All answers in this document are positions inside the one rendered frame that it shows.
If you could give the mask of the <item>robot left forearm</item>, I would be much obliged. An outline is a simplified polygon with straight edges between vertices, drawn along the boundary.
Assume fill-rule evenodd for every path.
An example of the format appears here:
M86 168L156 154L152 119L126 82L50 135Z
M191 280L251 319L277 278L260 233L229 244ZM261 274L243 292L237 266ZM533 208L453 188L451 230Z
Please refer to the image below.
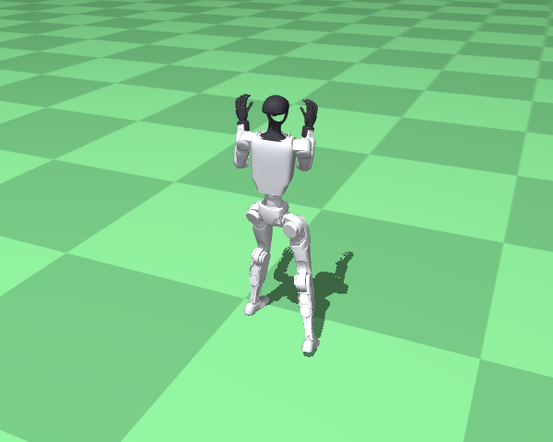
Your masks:
M235 166L236 166L236 160L237 160L237 158L236 158L236 147L237 147L237 146L236 146L236 143L238 142L238 140L239 140L239 138L240 138L240 136L241 136L241 134L242 134L243 132L244 132L244 124L243 124L243 123L240 123L240 124L238 125L238 132L236 133L236 136L235 136L236 141L235 141L234 160L233 160ZM250 132L250 131L249 131L249 132Z

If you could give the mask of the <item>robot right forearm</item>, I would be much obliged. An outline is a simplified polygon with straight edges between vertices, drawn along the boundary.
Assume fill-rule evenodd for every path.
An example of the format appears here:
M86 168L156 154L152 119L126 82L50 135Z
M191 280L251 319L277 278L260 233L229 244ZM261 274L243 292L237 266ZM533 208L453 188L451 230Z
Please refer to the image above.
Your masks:
M307 136L306 137L301 137L301 138L305 138L305 139L308 139L312 142L312 160L311 160L311 163L309 165L309 169L312 167L312 161L313 161L313 151L314 151L314 147L316 145L316 142L315 142L315 139L313 137L314 133L313 133L313 130L308 130L308 133L307 133Z

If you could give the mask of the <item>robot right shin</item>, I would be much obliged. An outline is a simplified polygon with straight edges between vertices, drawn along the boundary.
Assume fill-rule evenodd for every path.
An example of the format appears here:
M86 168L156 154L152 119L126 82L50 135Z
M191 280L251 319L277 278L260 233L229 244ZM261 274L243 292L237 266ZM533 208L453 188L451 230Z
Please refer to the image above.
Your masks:
M306 289L307 291L298 292L298 301L300 314L304 323L305 338L308 339L310 335L311 340L313 341L313 315L315 311L315 298L312 275L309 273L306 275Z

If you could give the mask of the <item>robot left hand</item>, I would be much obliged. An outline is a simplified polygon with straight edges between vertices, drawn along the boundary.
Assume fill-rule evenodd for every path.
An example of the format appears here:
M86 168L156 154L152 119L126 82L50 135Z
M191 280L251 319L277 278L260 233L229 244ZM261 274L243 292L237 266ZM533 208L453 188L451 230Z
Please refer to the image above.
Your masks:
M253 102L251 102L249 104L248 108L246 107L247 99L250 96L251 95L244 94L244 95L241 95L239 98L237 98L235 100L236 115L239 119L238 125L240 123L243 123L244 124L244 131L250 131L250 125L249 125L249 121L247 121L247 117L248 117L248 111L251 108L251 106L253 105Z

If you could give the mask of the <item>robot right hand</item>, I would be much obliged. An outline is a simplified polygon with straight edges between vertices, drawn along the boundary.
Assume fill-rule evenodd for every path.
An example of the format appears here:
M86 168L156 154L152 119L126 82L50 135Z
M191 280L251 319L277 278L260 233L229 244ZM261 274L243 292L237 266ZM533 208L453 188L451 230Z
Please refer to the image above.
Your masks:
M305 125L302 126L301 136L306 137L307 133L308 133L308 130L313 130L314 131L313 125L314 125L314 123L316 121L316 118L317 118L316 114L317 114L317 111L318 111L318 106L312 100L309 100L309 99L305 100L304 99L303 101L306 104L307 112L305 113L304 109L302 107L300 107L300 110L302 111L302 114L305 118L304 119Z

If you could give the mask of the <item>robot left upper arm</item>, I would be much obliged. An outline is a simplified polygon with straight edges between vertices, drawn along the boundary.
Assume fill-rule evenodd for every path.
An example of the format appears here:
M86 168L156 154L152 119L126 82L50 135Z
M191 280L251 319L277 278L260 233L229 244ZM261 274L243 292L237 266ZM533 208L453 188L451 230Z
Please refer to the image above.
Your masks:
M243 169L249 166L249 152L251 149L251 141L255 133L244 131L238 142L236 143L236 168Z

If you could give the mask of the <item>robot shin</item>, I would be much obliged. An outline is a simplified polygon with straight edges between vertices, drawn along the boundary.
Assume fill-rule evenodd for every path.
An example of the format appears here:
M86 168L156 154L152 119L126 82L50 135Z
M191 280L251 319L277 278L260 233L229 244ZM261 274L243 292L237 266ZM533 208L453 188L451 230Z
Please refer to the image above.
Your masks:
M315 298L312 275L309 273L306 275L306 289L307 291L298 292L298 301L300 314L304 323L305 338L308 339L310 335L311 340L313 341L313 315L315 311Z
M259 296L261 293L263 282L266 278L266 273L268 269L268 263L266 265L258 265L253 262L253 255L258 248L255 248L252 253L252 263L250 266L250 283L251 283L251 295L250 302L256 304L259 302Z

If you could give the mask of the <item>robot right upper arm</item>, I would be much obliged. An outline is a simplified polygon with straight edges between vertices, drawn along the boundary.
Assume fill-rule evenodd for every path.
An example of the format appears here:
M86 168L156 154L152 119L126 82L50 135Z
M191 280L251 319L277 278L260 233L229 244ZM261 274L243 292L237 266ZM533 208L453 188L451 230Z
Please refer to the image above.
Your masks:
M296 167L308 171L312 160L312 142L305 138L293 139L292 149L298 157Z

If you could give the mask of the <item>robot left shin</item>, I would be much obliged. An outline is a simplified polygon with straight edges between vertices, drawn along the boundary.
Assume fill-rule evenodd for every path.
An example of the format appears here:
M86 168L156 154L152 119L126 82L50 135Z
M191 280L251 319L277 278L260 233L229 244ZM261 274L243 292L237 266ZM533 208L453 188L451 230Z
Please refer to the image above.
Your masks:
M255 248L252 253L252 263L250 266L250 283L251 283L251 295L250 302L256 304L259 302L259 296L261 293L263 282L266 278L266 273L268 269L268 263L266 265L258 265L253 262L253 255L258 248Z

